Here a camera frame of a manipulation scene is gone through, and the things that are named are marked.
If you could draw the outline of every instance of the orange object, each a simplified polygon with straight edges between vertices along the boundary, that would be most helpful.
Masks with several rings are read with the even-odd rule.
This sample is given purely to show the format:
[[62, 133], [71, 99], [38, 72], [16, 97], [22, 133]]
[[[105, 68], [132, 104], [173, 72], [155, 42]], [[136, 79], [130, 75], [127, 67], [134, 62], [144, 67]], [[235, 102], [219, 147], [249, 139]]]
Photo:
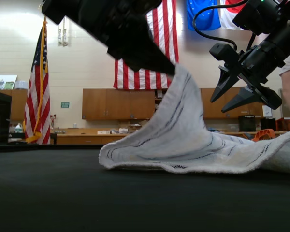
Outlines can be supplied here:
[[276, 138], [274, 130], [273, 129], [265, 129], [265, 130], [259, 131], [252, 141], [257, 142], [260, 140], [267, 140], [267, 139], [274, 139], [274, 138]]
[[290, 131], [290, 119], [281, 118], [276, 121], [277, 131]]

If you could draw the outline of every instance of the american flag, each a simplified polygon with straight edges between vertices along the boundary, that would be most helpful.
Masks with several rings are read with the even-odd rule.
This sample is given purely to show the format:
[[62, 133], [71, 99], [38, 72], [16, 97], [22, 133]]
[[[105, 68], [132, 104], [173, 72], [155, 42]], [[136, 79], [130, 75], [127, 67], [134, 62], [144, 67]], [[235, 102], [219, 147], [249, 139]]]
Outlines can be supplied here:
[[47, 28], [44, 19], [31, 68], [24, 129], [28, 143], [50, 144], [50, 94], [48, 84]]
[[[146, 18], [154, 37], [154, 42], [167, 58], [173, 64], [176, 64], [179, 60], [176, 31], [176, 0], [163, 0], [158, 8], [148, 12]], [[165, 89], [170, 84], [170, 79], [164, 73], [144, 69], [134, 72], [122, 59], [115, 61], [114, 88]]]

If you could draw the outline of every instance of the black mat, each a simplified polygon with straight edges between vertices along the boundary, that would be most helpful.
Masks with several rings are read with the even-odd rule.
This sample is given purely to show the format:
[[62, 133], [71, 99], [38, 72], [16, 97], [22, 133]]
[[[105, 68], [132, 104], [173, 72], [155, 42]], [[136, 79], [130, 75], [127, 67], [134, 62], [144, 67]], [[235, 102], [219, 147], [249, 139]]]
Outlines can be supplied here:
[[289, 174], [107, 171], [98, 153], [0, 153], [0, 232], [290, 231]]

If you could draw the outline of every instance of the wooden cupboard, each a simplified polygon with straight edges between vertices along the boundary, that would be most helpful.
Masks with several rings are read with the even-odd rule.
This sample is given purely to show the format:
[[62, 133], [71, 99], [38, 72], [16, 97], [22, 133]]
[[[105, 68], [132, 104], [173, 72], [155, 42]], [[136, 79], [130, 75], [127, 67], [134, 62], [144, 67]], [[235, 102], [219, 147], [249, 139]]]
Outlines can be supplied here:
[[13, 89], [13, 90], [0, 90], [0, 92], [12, 96], [10, 120], [23, 121], [25, 119], [27, 90]]
[[222, 108], [239, 92], [239, 87], [229, 89], [216, 102], [211, 103], [210, 99], [214, 93], [214, 88], [202, 88], [202, 99], [204, 106], [205, 119], [224, 119], [224, 118], [238, 118], [239, 116], [255, 115], [256, 117], [263, 117], [262, 103], [255, 102], [244, 105], [234, 110], [223, 113]]
[[130, 92], [124, 90], [106, 90], [106, 118], [127, 119], [130, 118]]
[[150, 119], [155, 110], [154, 91], [83, 89], [83, 119]]
[[106, 116], [106, 89], [83, 89], [83, 119], [104, 119]]
[[105, 145], [123, 139], [122, 136], [65, 136], [58, 135], [57, 145]]
[[132, 119], [149, 119], [155, 112], [154, 91], [130, 91], [130, 117]]

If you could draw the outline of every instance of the towel fold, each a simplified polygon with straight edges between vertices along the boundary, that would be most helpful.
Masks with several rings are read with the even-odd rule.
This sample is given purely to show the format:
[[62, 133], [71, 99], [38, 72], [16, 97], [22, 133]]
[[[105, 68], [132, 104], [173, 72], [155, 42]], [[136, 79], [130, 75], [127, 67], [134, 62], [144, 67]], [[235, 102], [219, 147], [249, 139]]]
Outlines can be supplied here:
[[107, 169], [164, 169], [171, 173], [246, 173], [265, 168], [290, 173], [290, 132], [273, 140], [250, 140], [209, 132], [201, 90], [176, 65], [173, 82], [152, 119], [139, 131], [104, 146]]

